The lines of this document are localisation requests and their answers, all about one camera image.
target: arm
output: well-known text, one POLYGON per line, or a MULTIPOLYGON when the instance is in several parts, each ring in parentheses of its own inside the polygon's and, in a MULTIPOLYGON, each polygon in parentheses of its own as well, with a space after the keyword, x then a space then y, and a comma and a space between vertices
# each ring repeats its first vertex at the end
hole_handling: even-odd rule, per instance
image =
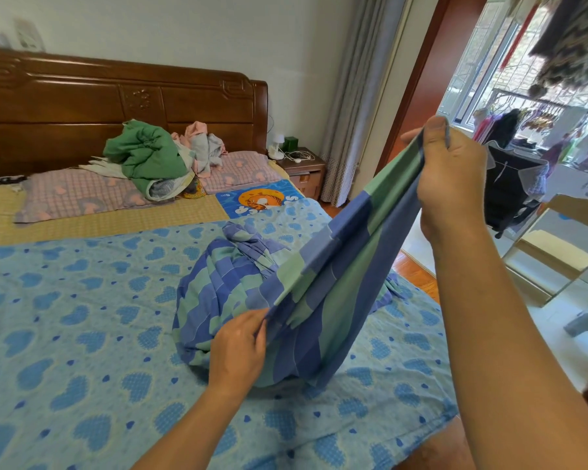
POLYGON ((445 125, 434 117, 425 126, 418 196, 475 464, 588 470, 588 406, 536 329, 485 225, 485 149, 455 130, 447 149, 445 125))
POLYGON ((266 312, 249 311, 220 329, 211 345, 207 389, 133 470, 207 468, 222 434, 263 368, 266 312))

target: nightstand drawer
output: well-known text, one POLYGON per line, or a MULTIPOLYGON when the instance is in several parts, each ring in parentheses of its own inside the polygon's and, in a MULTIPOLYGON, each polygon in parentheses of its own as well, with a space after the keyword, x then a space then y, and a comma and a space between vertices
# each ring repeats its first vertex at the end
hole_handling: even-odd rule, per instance
POLYGON ((320 198, 320 187, 322 180, 321 172, 303 173, 290 176, 290 181, 307 198, 317 200, 320 198))

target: forearm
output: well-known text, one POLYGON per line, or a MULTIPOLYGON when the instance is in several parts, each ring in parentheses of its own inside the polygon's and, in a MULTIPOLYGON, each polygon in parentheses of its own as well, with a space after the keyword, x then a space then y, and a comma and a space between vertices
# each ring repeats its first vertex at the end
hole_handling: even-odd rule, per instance
POLYGON ((588 408, 485 225, 449 229, 433 248, 453 381, 477 466, 588 469, 588 408))
POLYGON ((203 470, 241 400, 207 390, 192 409, 133 466, 133 470, 203 470))

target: gray curtain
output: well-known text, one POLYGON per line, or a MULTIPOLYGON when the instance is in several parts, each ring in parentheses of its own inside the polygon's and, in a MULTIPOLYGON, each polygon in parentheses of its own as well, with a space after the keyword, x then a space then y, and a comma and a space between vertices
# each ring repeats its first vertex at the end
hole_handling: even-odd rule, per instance
POLYGON ((327 162, 321 199, 345 203, 368 137, 405 0, 360 0, 345 47, 320 156, 327 162))

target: wooden door frame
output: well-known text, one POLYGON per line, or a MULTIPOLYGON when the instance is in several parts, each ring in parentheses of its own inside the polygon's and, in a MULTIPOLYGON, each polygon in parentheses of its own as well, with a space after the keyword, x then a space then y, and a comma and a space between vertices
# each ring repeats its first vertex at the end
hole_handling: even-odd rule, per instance
POLYGON ((438 0, 375 174, 404 148, 400 135, 438 111, 487 0, 438 0))

